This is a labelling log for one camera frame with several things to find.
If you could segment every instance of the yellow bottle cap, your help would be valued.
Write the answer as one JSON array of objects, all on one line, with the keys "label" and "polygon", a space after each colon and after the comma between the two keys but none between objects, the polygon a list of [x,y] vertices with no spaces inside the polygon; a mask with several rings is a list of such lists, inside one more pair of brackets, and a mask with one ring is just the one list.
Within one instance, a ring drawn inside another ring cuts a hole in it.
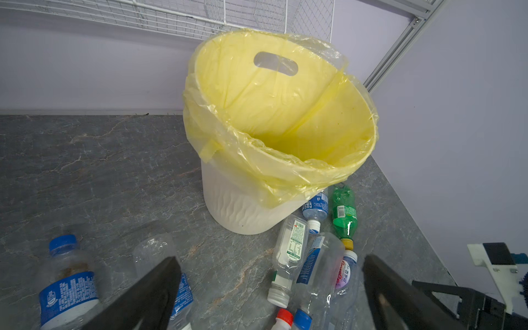
[{"label": "yellow bottle cap", "polygon": [[345,246],[346,250],[354,250],[354,241],[350,238],[341,238],[341,242]]}]

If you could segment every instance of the white wire rack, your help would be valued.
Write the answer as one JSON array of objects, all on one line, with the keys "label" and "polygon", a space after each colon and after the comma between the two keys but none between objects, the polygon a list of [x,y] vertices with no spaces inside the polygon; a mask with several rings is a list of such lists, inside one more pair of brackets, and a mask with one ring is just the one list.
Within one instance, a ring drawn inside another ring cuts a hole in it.
[{"label": "white wire rack", "polygon": [[243,27],[331,41],[334,0],[0,0],[0,8],[206,39]]}]

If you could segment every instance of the gray marble floor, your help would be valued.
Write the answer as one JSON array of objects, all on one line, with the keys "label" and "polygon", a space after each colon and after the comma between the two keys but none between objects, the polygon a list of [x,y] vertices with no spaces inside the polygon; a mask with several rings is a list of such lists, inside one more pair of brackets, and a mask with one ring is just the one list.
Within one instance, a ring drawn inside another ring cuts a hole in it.
[{"label": "gray marble floor", "polygon": [[[193,329],[274,323],[266,294],[279,225],[243,236],[212,219],[182,117],[0,117],[0,168],[2,328],[39,328],[35,273],[48,242],[66,233],[94,256],[105,305],[137,280],[134,246],[168,232],[195,297]],[[378,255],[407,281],[453,284],[372,158],[347,182],[360,257]],[[329,221],[323,230],[332,230]],[[373,329],[362,287],[355,328]]]}]

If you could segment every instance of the trash can handle hole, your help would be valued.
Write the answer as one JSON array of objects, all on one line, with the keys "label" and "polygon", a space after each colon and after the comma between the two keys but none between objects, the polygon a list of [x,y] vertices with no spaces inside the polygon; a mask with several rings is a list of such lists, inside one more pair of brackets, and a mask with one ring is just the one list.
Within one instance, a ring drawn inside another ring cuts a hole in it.
[{"label": "trash can handle hole", "polygon": [[257,53],[253,63],[259,68],[278,71],[290,77],[295,76],[299,71],[299,66],[295,61],[268,52]]}]

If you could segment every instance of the barcode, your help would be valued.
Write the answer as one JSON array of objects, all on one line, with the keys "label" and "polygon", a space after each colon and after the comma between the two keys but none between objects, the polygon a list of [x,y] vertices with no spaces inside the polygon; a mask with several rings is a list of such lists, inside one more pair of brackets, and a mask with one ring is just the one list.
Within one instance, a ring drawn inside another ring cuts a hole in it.
[{"label": "barcode", "polygon": [[340,205],[337,207],[337,217],[338,218],[344,218],[345,217],[345,206]]}]

